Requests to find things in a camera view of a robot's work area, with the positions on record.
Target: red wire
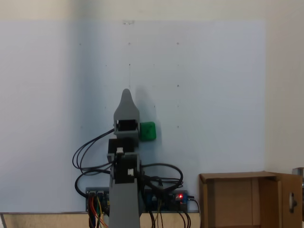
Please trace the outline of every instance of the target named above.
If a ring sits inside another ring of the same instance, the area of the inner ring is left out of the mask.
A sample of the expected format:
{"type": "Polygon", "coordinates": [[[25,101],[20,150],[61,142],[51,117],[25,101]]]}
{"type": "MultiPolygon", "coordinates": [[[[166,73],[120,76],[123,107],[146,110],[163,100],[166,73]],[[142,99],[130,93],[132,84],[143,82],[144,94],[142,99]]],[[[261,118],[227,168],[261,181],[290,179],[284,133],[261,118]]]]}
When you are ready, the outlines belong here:
{"type": "Polygon", "coordinates": [[[90,215],[89,215],[89,221],[90,221],[91,226],[94,227],[90,215]]]}
{"type": "MultiPolygon", "coordinates": [[[[92,197],[92,202],[91,202],[91,210],[92,210],[92,212],[93,212],[93,214],[98,218],[98,215],[97,215],[97,212],[96,212],[96,210],[94,209],[94,197],[92,197]]],[[[103,223],[103,221],[102,220],[100,220],[100,222],[101,222],[101,224],[103,224],[105,227],[108,227],[105,223],[103,223]]]]}

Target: open cardboard box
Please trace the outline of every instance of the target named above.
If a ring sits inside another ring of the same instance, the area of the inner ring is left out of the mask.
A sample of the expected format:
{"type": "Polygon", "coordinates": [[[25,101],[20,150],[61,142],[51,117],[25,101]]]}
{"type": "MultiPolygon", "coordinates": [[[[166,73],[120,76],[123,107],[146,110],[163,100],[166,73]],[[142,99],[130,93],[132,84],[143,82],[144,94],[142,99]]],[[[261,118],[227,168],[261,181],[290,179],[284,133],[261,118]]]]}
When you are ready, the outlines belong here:
{"type": "Polygon", "coordinates": [[[201,228],[301,228],[302,177],[270,172],[199,175],[201,228]]]}

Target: cardboard box flap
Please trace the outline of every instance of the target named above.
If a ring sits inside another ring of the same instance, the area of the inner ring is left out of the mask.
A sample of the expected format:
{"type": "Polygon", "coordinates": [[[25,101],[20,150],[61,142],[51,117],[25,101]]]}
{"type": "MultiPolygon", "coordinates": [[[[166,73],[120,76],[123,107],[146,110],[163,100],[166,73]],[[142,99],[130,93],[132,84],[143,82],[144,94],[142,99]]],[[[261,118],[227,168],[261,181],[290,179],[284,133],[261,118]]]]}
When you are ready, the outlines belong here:
{"type": "Polygon", "coordinates": [[[302,177],[274,173],[282,183],[283,228],[302,227],[302,177]]]}
{"type": "Polygon", "coordinates": [[[199,177],[204,183],[206,183],[206,181],[209,179],[276,177],[276,175],[270,172],[261,171],[261,172],[202,173],[199,175],[199,177]]]}

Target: orange wire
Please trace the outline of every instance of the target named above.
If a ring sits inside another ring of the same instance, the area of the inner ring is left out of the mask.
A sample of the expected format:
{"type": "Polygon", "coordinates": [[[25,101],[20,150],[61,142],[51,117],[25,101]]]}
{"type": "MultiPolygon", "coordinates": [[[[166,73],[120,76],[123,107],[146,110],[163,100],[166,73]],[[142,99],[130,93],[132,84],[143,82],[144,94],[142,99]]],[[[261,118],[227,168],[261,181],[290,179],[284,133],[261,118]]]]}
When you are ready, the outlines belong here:
{"type": "MultiPolygon", "coordinates": [[[[92,210],[92,212],[93,212],[93,214],[95,215],[95,217],[98,219],[98,215],[97,215],[97,212],[96,212],[96,210],[94,209],[94,197],[92,197],[92,202],[91,202],[91,210],[92,210]]],[[[102,220],[100,220],[101,221],[101,224],[102,225],[104,225],[105,227],[108,227],[105,223],[103,223],[103,221],[102,220]]]]}
{"type": "Polygon", "coordinates": [[[90,215],[89,215],[89,221],[90,221],[91,226],[94,227],[90,215]]]}

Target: green cube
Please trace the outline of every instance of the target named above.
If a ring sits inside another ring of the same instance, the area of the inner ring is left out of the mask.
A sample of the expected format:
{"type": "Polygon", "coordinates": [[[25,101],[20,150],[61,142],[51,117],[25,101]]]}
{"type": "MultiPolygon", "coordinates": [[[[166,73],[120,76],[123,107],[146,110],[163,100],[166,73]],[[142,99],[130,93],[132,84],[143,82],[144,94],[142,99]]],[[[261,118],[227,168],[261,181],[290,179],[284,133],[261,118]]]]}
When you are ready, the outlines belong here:
{"type": "Polygon", "coordinates": [[[141,141],[156,139],[156,127],[154,122],[141,123],[141,141]]]}

